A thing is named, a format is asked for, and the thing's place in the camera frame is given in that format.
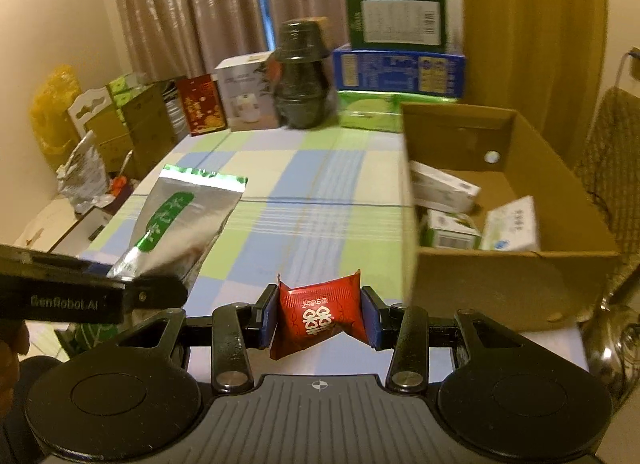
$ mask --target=tablecloth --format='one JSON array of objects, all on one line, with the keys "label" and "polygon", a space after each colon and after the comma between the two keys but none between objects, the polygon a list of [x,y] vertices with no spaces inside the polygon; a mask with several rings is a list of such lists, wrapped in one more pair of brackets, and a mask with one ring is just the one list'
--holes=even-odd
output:
[{"label": "tablecloth", "polygon": [[[136,218],[166,163],[249,178],[247,189],[207,257],[185,305],[205,316],[233,301],[252,303],[278,274],[290,287],[362,271],[388,303],[401,301],[407,260],[402,250],[401,134],[327,126],[310,131],[222,131],[187,137],[138,186],[83,258],[112,264],[124,253]],[[584,366],[576,329],[536,341]],[[257,377],[377,373],[390,351],[375,352],[339,334],[280,361],[250,350]],[[451,371],[449,351],[431,349],[430,380]],[[210,349],[194,348],[190,372],[208,380]]]}]

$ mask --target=dark green box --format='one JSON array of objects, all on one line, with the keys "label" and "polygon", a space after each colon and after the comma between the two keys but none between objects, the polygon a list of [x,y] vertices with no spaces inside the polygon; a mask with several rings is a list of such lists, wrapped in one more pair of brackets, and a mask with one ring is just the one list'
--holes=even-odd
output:
[{"label": "dark green box", "polygon": [[446,50],[446,0],[347,0],[347,18],[354,51]]}]

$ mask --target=human hand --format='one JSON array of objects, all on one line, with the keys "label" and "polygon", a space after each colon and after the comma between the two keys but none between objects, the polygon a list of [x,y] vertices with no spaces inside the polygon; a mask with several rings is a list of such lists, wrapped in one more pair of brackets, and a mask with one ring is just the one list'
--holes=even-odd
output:
[{"label": "human hand", "polygon": [[0,420],[11,410],[14,384],[19,377],[18,354],[29,351],[29,330],[24,322],[11,343],[0,340]]}]

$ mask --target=electrical outlet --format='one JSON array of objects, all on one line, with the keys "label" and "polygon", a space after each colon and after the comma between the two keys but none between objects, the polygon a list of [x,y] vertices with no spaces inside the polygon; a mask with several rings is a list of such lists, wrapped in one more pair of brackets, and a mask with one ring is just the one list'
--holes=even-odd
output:
[{"label": "electrical outlet", "polygon": [[640,48],[631,48],[631,76],[640,82]]}]

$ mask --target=black circular disc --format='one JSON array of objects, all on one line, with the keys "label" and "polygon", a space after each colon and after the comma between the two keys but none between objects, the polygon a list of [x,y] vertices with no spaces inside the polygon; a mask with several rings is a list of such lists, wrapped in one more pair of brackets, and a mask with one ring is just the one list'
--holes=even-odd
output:
[{"label": "black circular disc", "polygon": [[438,409],[464,441],[507,459],[579,456],[609,424],[611,401],[590,374],[569,362],[489,355],[442,383]]},{"label": "black circular disc", "polygon": [[198,384],[185,370],[149,349],[114,346],[76,356],[41,377],[26,416],[54,454],[114,461],[171,443],[199,409]]}]

